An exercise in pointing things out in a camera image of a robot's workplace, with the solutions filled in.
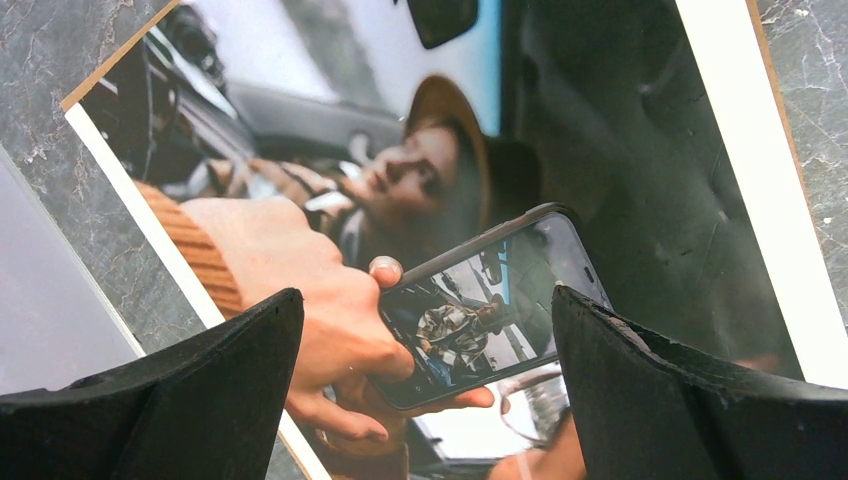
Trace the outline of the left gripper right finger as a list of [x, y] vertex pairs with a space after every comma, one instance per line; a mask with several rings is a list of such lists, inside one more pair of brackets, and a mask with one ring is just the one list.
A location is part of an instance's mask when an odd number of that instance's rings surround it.
[[847, 393], [675, 342], [567, 286], [552, 326], [592, 479], [843, 479]]

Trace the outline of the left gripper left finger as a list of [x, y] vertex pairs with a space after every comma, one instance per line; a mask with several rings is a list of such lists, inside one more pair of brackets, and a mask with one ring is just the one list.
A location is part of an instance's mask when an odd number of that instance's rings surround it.
[[5, 479], [261, 479], [298, 355], [282, 290], [131, 363], [1, 399]]

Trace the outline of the photo print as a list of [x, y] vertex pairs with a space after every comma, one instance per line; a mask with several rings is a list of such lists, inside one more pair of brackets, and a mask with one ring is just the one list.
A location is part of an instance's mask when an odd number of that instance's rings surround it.
[[566, 217], [465, 254], [400, 295], [403, 340], [431, 313], [500, 298], [519, 314], [469, 362], [413, 351], [393, 391], [483, 384], [483, 408], [402, 413], [386, 453], [331, 436], [337, 390], [291, 398], [280, 438], [309, 479], [482, 479], [526, 458], [568, 398], [551, 331], [562, 281], [625, 318], [743, 367], [843, 387], [835, 299], [804, 314], [819, 261], [799, 184], [751, 184], [740, 123], [686, 21], [704, 1], [181, 1], [72, 107], [95, 157], [146, 205], [201, 292], [237, 315], [234, 251], [187, 216], [284, 196], [298, 227], [363, 277], [406, 268], [534, 210]]

